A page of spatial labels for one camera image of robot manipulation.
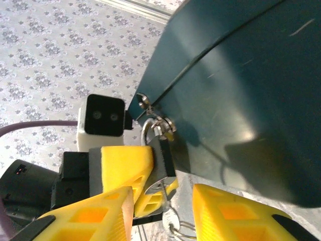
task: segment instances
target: purple cable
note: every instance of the purple cable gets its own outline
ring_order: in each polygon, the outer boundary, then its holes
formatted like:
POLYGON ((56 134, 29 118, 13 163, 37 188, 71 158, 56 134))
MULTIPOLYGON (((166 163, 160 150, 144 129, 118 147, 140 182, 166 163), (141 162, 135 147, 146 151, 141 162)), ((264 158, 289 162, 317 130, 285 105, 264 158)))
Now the purple cable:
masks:
MULTIPOLYGON (((12 124, 0 129, 0 138, 9 132, 13 132, 19 129, 30 128, 30 127, 45 127, 45 126, 76 126, 77 121, 73 120, 41 120, 38 122, 21 122, 12 124)), ((0 241, 2 240, 9 240, 15 235, 15 230, 12 226, 12 222, 10 218, 6 215, 5 207, 2 201, 0 200, 0 229, 3 229, 5 232, 7 239, 1 233, 0 230, 0 241)))

